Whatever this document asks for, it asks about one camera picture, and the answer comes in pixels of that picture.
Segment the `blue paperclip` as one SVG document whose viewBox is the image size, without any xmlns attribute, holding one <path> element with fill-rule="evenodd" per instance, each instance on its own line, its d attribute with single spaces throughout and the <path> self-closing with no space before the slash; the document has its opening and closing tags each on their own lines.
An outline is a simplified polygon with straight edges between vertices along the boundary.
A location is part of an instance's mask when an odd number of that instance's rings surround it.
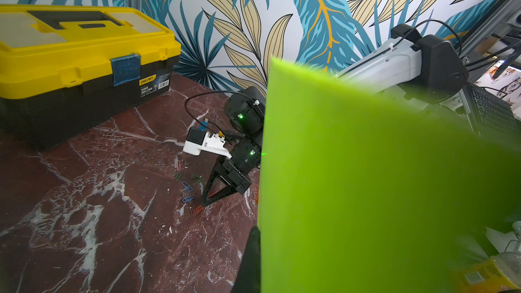
<svg viewBox="0 0 521 293">
<path fill-rule="evenodd" d="M 184 187 L 188 192 L 190 192 L 190 193 L 193 192 L 193 187 L 192 187 L 189 183 L 183 181 L 183 182 L 182 182 L 182 185 L 183 185 L 183 187 Z"/>
<path fill-rule="evenodd" d="M 187 197 L 183 198 L 183 199 L 182 199 L 182 202 L 183 202 L 183 203 L 188 203 L 188 202 L 193 201 L 195 198 L 196 198 L 195 195 L 190 195 L 190 196 L 187 196 Z"/>
</svg>

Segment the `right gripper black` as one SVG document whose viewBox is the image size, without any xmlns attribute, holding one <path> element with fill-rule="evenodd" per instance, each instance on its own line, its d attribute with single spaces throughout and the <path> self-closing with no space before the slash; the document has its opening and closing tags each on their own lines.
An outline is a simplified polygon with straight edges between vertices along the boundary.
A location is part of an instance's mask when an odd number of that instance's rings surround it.
<svg viewBox="0 0 521 293">
<path fill-rule="evenodd" d="M 260 166 L 262 149 L 251 139 L 237 143 L 231 157 L 218 158 L 204 188 L 201 205 L 207 207 L 251 186 L 249 173 Z"/>
</svg>

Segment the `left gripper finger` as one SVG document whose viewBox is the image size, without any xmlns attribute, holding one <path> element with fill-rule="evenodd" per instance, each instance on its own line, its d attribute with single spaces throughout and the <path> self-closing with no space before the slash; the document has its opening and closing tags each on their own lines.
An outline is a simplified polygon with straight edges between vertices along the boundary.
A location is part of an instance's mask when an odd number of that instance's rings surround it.
<svg viewBox="0 0 521 293">
<path fill-rule="evenodd" d="M 260 230 L 258 227 L 253 227 L 249 233 L 242 262 L 231 293 L 260 293 L 260 247 Z"/>
</svg>

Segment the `green paper sheet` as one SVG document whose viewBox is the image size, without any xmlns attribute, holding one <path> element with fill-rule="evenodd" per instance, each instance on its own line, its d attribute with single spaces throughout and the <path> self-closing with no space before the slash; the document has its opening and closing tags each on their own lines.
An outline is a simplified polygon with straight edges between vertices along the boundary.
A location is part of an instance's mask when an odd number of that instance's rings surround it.
<svg viewBox="0 0 521 293">
<path fill-rule="evenodd" d="M 271 63 L 262 292 L 442 292 L 461 239 L 520 204 L 520 151 L 289 62 Z"/>
</svg>

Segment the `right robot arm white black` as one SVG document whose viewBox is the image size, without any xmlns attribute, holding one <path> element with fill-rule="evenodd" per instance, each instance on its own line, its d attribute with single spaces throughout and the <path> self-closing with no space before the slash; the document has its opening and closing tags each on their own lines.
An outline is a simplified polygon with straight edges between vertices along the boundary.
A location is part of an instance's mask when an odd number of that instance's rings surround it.
<svg viewBox="0 0 521 293">
<path fill-rule="evenodd" d="M 469 71 L 461 52 L 435 35 L 420 35 L 416 27 L 399 24 L 391 38 L 375 52 L 336 74 L 342 83 L 357 84 L 372 93 L 395 85 L 417 90 L 415 98 L 440 103 L 460 91 L 468 82 Z M 251 86 L 231 93 L 224 112 L 233 131 L 214 134 L 191 128 L 196 152 L 218 155 L 202 194 L 206 207 L 235 193 L 245 193 L 249 173 L 260 166 L 266 100 Z"/>
</svg>

